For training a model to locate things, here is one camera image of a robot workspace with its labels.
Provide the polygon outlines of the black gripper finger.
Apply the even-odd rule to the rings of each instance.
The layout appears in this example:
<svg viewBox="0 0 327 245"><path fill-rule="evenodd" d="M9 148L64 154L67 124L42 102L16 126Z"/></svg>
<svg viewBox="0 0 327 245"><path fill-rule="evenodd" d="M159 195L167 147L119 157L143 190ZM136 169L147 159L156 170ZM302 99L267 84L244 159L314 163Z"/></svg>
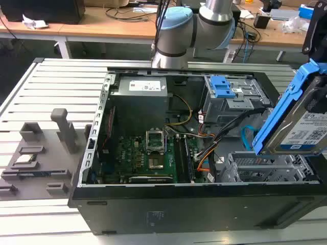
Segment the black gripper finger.
<svg viewBox="0 0 327 245"><path fill-rule="evenodd" d="M324 114L326 113L326 76L320 77L320 81L315 89L313 96L315 99L315 105L312 112Z"/></svg>

